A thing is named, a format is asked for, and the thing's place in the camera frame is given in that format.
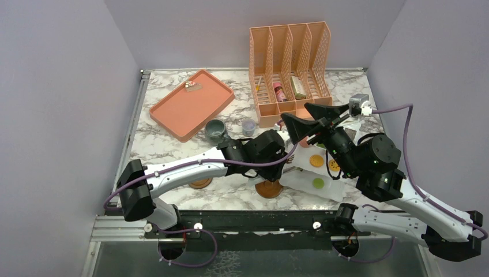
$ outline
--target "small cup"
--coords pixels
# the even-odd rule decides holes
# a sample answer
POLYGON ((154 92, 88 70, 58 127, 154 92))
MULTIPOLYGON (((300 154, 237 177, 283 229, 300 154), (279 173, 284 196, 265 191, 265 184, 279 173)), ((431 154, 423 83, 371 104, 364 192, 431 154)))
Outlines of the small cup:
POLYGON ((224 142, 229 137, 226 124, 219 119, 213 119, 207 122, 204 128, 204 135, 207 141, 214 146, 224 142))
POLYGON ((243 129, 243 135, 247 136, 247 137, 253 137, 253 134, 255 133, 256 126, 257 126, 257 124, 256 124, 255 120, 253 120, 251 118, 246 118, 245 120, 243 120, 243 122, 241 122, 241 127, 243 129))

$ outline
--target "white wall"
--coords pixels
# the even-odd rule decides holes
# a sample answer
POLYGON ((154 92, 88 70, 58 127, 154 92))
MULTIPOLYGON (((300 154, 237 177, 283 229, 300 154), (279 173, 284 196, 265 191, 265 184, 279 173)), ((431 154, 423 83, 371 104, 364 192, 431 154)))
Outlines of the white wall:
MULTIPOLYGON (((429 193, 489 215, 489 1, 407 0, 367 75, 380 109, 414 103, 408 155, 429 193)), ((382 121, 401 145, 407 112, 382 121)), ((487 276, 483 254, 441 261, 444 276, 487 276)))
POLYGON ((0 1, 0 276, 79 276, 139 68, 102 0, 0 1))
POLYGON ((105 0, 141 68, 249 65, 249 28, 326 21, 329 68, 368 67, 404 0, 105 0))

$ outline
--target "clear container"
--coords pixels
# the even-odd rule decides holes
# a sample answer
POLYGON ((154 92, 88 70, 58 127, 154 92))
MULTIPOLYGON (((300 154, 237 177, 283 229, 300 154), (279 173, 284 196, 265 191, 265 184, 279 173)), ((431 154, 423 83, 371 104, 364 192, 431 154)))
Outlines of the clear container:
POLYGON ((247 118, 243 120, 241 123, 241 127, 243 128, 243 135, 247 137, 252 137, 253 134, 255 133, 255 129, 257 127, 257 124, 255 120, 251 118, 247 118))

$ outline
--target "small bottle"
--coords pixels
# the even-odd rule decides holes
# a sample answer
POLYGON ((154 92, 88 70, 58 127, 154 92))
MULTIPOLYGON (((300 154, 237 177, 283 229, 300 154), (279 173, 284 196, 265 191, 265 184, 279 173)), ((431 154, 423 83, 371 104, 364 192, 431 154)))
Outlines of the small bottle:
POLYGON ((273 83, 273 89, 275 90, 275 95, 277 96, 277 102, 288 101, 285 97, 284 89, 282 88, 282 84, 280 82, 273 83))

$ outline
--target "plastic tray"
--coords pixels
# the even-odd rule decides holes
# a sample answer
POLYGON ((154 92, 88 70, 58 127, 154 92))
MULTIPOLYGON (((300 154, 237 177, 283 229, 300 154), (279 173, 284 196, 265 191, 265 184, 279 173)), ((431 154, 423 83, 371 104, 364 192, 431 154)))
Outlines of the plastic tray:
POLYGON ((189 80, 202 88, 187 92, 184 82, 149 109, 149 116, 181 142, 197 134, 234 99, 233 90, 206 70, 189 80))

